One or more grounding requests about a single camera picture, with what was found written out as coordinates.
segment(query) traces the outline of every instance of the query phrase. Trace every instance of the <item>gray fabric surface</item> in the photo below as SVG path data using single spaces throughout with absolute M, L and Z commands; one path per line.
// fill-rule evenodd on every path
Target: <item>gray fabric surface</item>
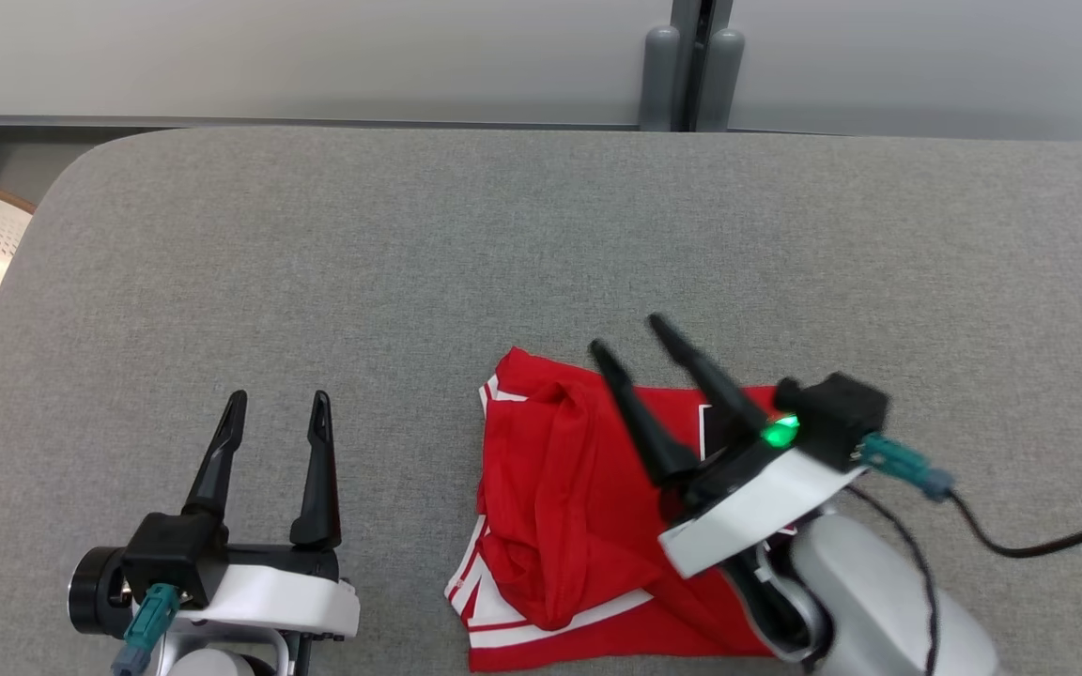
M 1082 527 L 1082 145 L 597 132 L 206 129 L 109 143 L 44 198 L 0 292 L 0 673 L 104 673 L 65 586 L 177 508 L 249 390 L 233 542 L 282 542 L 333 398 L 360 637 L 313 673 L 462 673 L 441 589 L 480 474 L 475 390 L 512 345 L 685 382 L 667 310 L 740 380 L 834 369 L 956 473 L 989 530 Z M 1014 673 L 1082 673 L 1082 548 L 1011 561 L 869 479 Z M 874 525 L 858 505 L 854 514 Z M 754 673 L 598 659 L 553 673 Z

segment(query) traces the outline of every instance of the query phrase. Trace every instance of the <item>glowing green led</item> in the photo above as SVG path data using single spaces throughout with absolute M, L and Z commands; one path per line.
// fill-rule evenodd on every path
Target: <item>glowing green led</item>
M 795 440 L 797 432 L 800 432 L 800 419 L 789 415 L 768 424 L 763 430 L 763 439 L 773 448 L 787 449 Z

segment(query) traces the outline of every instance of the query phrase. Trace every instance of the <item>teal connector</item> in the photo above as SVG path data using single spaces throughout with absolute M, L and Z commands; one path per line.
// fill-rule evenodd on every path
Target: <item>teal connector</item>
M 931 501 L 944 503 L 954 485 L 950 473 L 929 466 L 929 460 L 899 441 L 881 434 L 867 434 L 860 446 L 863 465 L 875 467 L 885 475 L 907 480 L 920 488 Z
M 169 624 L 176 615 L 180 592 L 172 585 L 153 585 L 145 594 L 145 602 L 133 617 L 124 632 L 124 647 L 119 649 L 110 663 L 111 676 L 141 676 L 149 666 L 153 649 L 161 640 Z

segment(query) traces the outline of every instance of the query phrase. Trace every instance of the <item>white cabinet door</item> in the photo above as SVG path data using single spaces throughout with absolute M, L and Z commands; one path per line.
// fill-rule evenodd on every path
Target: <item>white cabinet door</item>
M 1082 138 L 1082 0 L 734 0 L 729 128 Z
M 0 0 L 0 116 L 635 124 L 671 0 Z

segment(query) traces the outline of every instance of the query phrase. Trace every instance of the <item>folded garment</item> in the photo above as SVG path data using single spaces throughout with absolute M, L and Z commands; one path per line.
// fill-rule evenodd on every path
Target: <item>folded garment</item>
M 702 459 L 710 407 L 699 390 L 638 393 Z M 773 388 L 747 394 L 770 410 Z M 469 629 L 472 672 L 770 654 L 722 574 L 683 580 L 665 560 L 658 491 L 597 373 L 512 349 L 480 398 L 478 517 L 445 591 Z

